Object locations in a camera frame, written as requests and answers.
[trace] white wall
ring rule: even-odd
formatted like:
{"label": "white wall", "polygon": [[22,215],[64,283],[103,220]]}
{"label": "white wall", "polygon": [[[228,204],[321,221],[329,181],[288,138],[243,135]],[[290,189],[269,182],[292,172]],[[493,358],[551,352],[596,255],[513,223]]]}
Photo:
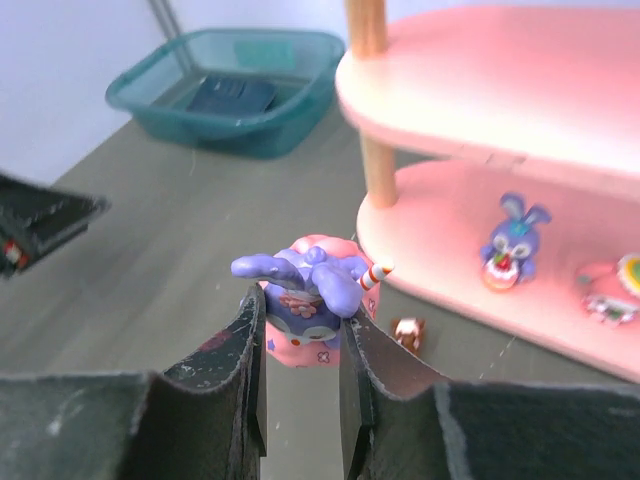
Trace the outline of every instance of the white wall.
{"label": "white wall", "polygon": [[105,89],[163,41],[144,0],[0,0],[0,169],[64,174],[128,121]]}
{"label": "white wall", "polygon": [[[184,31],[206,27],[269,27],[322,30],[347,38],[344,0],[172,0]],[[640,6],[640,0],[387,0],[394,21],[461,5]]]}

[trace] black object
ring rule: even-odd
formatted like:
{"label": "black object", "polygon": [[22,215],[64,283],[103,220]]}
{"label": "black object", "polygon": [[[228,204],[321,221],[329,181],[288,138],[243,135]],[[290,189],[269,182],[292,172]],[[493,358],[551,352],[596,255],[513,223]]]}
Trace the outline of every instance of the black object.
{"label": "black object", "polygon": [[187,111],[244,117],[264,113],[275,99],[276,87],[251,77],[210,75],[202,82]]}
{"label": "black object", "polygon": [[266,455],[265,300],[164,374],[0,380],[2,480],[252,480]]}
{"label": "black object", "polygon": [[27,270],[86,231],[109,206],[102,197],[43,188],[0,174],[0,275]]}
{"label": "black object", "polygon": [[640,478],[640,387],[451,382],[361,309],[342,329],[346,479]]}

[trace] upper shelf tier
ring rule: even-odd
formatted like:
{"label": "upper shelf tier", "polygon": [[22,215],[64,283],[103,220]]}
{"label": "upper shelf tier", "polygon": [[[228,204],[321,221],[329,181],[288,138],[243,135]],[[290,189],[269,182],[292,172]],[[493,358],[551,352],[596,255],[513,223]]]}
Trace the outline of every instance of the upper shelf tier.
{"label": "upper shelf tier", "polygon": [[383,55],[348,52],[336,85],[348,120],[396,147],[640,178],[640,9],[425,13],[390,25]]}

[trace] shelf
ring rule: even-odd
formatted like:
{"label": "shelf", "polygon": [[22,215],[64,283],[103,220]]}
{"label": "shelf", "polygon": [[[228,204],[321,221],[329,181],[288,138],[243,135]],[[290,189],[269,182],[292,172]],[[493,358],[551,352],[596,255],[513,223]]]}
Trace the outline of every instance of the shelf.
{"label": "shelf", "polygon": [[640,201],[640,9],[466,7],[348,52],[346,118],[388,145]]}
{"label": "shelf", "polygon": [[[365,198],[358,239],[372,261],[391,256],[387,277],[412,295],[443,305],[597,368],[640,381],[640,321],[612,328],[587,314],[576,270],[637,251],[640,205],[471,162],[424,162],[396,173],[398,202],[375,209]],[[499,200],[523,194],[553,216],[541,225],[538,274],[505,293],[481,280],[480,248],[506,218]]]}

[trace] wooden post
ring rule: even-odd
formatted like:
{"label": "wooden post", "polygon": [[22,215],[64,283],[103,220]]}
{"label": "wooden post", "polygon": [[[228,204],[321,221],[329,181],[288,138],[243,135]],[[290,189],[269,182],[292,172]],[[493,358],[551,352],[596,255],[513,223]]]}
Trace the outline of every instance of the wooden post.
{"label": "wooden post", "polygon": [[[345,0],[351,53],[366,59],[387,49],[385,0]],[[362,162],[369,199],[376,208],[392,207],[397,199],[393,148],[360,133]]]}

